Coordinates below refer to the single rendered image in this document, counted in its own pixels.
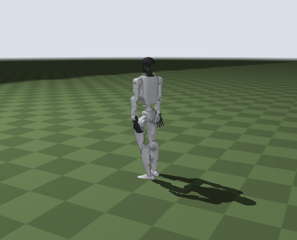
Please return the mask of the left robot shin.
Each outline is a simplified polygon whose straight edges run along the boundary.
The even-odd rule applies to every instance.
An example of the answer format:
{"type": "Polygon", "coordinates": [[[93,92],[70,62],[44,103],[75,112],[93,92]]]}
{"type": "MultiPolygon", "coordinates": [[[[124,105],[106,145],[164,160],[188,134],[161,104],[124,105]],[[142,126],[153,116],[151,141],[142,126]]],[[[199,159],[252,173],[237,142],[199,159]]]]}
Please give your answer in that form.
{"type": "MultiPolygon", "coordinates": [[[[146,171],[147,176],[151,176],[151,153],[149,153],[149,149],[147,147],[143,147],[142,150],[140,150],[141,159],[146,171]]],[[[149,176],[149,177],[150,177],[149,176]]]]}

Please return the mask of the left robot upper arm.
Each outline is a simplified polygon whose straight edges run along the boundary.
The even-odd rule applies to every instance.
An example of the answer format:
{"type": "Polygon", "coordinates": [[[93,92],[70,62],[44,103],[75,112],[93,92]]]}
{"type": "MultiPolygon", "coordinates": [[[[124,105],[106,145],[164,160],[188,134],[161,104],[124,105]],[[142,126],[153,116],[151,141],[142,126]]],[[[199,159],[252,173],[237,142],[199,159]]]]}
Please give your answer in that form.
{"type": "Polygon", "coordinates": [[[142,77],[134,78],[133,81],[132,81],[133,94],[134,94],[133,97],[135,97],[136,103],[139,101],[140,85],[142,84],[142,81],[143,81],[142,77]]]}

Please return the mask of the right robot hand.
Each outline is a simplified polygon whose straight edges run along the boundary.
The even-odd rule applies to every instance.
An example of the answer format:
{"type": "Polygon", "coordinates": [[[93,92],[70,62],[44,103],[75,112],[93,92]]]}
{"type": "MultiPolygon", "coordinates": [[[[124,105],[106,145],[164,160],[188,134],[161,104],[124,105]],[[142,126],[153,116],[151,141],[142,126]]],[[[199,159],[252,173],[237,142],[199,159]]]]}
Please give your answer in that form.
{"type": "MultiPolygon", "coordinates": [[[[156,111],[155,111],[155,113],[157,113],[156,111]]],[[[159,125],[159,127],[160,127],[160,125],[161,125],[161,127],[163,127],[164,126],[164,123],[163,123],[163,119],[162,119],[162,117],[161,117],[161,113],[159,114],[160,115],[160,120],[159,120],[159,122],[158,123],[156,123],[157,124],[157,127],[158,127],[158,125],[159,125]],[[162,123],[161,123],[162,122],[162,123]],[[162,126],[163,125],[163,126],[162,126]]]]}

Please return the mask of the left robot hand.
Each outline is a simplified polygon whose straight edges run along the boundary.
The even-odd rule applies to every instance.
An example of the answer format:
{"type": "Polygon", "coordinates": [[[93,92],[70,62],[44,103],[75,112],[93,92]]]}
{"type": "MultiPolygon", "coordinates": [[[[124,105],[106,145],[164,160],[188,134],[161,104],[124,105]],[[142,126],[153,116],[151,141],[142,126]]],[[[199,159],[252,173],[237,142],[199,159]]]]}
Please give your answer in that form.
{"type": "Polygon", "coordinates": [[[137,116],[135,116],[135,120],[133,120],[132,122],[134,122],[134,123],[133,123],[133,128],[134,128],[134,130],[135,130],[137,133],[142,133],[142,132],[144,132],[144,131],[141,130],[140,125],[138,124],[138,117],[137,117],[137,116]]]}

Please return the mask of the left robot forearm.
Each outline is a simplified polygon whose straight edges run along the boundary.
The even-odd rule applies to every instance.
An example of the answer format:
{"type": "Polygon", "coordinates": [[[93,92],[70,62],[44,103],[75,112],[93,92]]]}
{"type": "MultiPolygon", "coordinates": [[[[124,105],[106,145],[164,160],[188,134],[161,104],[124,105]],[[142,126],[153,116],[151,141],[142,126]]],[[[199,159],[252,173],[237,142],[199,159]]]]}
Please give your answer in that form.
{"type": "MultiPolygon", "coordinates": [[[[136,104],[136,99],[135,97],[131,97],[131,119],[135,121],[135,116],[138,116],[138,104],[136,104]]],[[[138,117],[137,117],[138,118],[138,117]]]]}

